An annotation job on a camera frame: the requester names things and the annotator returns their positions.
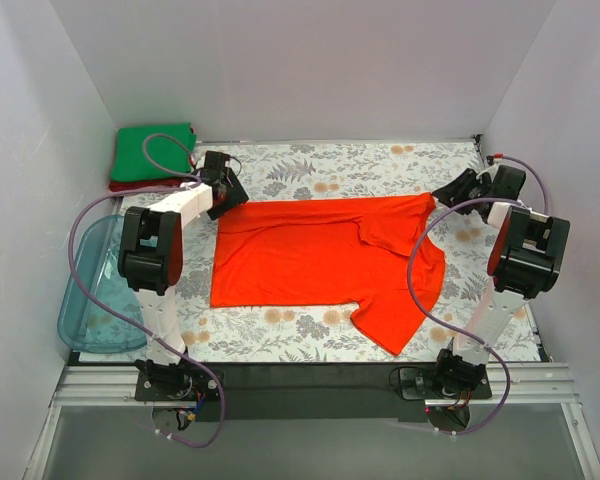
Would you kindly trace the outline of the orange t-shirt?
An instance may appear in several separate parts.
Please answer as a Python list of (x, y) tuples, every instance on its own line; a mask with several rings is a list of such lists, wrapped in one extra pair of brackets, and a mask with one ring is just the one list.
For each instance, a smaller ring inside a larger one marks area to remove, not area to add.
[(421, 195), (253, 202), (218, 221), (210, 305), (357, 304), (355, 327), (398, 355), (443, 289)]

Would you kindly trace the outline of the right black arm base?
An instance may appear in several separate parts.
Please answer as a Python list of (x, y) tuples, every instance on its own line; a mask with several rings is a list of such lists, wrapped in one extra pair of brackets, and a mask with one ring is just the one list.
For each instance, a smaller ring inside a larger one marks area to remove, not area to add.
[(471, 388), (466, 382), (443, 378), (431, 368), (400, 366), (390, 371), (388, 381), (390, 387), (402, 400), (456, 401), (486, 400), (492, 397), (492, 390), (486, 376)]

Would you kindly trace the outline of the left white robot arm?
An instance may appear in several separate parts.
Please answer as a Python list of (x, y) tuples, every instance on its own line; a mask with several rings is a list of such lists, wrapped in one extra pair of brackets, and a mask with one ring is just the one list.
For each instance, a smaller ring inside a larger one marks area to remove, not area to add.
[(231, 168), (235, 160), (208, 150), (195, 170), (199, 185), (186, 186), (148, 207), (130, 207), (124, 215), (118, 271), (133, 290), (143, 325), (150, 331), (144, 368), (160, 372), (158, 387), (173, 400), (185, 398), (193, 386), (191, 373), (178, 366), (186, 352), (175, 300), (184, 265), (183, 231), (203, 214), (217, 220), (249, 200)]

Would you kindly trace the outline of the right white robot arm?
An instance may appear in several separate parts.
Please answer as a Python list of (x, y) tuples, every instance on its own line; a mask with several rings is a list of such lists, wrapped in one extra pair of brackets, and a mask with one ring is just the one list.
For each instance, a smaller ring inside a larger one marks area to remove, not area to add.
[(462, 215), (477, 212), (499, 230), (488, 263), (488, 281), (463, 333), (442, 349), (432, 373), (434, 389), (444, 397), (468, 394), (486, 379), (492, 346), (514, 314), (559, 277), (571, 224), (516, 203), (526, 173), (493, 165), (478, 173), (466, 169), (433, 192), (443, 205)]

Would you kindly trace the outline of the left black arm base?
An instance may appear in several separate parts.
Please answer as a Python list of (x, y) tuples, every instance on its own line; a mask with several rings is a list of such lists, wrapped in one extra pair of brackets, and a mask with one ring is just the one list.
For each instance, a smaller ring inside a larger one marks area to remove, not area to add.
[(193, 402), (202, 399), (217, 402), (220, 400), (218, 390), (220, 383), (221, 380), (214, 381), (207, 373), (199, 369), (179, 373), (171, 379), (140, 372), (133, 398), (143, 402)]

